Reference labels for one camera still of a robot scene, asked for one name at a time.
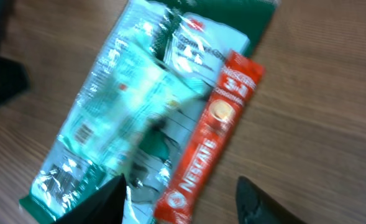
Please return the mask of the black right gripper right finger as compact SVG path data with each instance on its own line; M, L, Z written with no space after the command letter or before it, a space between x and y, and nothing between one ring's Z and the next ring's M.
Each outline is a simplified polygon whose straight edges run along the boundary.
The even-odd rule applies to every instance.
M239 224L306 224L244 176L237 181L236 207Z

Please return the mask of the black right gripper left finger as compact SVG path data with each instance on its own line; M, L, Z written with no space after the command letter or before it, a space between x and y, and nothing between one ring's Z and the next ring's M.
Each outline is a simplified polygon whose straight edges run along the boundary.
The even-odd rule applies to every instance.
M126 197L126 178L113 178L54 224L121 224Z

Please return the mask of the red Nescafe coffee stick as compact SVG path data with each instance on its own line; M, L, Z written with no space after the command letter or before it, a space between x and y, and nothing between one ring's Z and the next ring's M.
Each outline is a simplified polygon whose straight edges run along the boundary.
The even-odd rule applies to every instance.
M263 73L261 65L230 52L173 178L155 206L156 220L191 222L195 201Z

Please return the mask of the pale green snack packet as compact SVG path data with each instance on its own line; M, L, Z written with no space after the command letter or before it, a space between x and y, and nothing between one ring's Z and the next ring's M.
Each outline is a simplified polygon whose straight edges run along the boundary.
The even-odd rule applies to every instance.
M77 155L128 175L144 134L208 90L201 79L183 78L134 41L104 86L74 108L60 139Z

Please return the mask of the green 3M gloves package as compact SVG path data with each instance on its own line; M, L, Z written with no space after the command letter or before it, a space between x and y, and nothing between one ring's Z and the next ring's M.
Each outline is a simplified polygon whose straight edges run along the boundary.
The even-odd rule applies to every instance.
M212 88L230 51L251 56L278 1L129 1L105 41L58 136L20 199L39 223L52 223L124 174L124 223L148 223L156 200L176 169L204 110L208 95L156 122L131 148L105 113L117 98L112 71L129 41L149 51L186 78Z

